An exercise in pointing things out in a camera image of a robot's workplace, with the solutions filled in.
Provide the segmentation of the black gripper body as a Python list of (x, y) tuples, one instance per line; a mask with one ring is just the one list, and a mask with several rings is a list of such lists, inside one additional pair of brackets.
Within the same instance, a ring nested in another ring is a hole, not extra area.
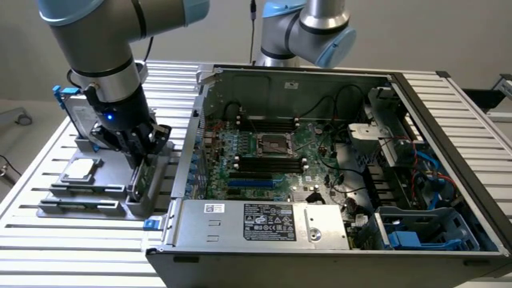
[(141, 141), (142, 123), (154, 123), (149, 114), (146, 98), (141, 87), (122, 100), (101, 102), (98, 89), (86, 87), (86, 100), (98, 119), (98, 125), (109, 131), (122, 131), (128, 136), (134, 133)]

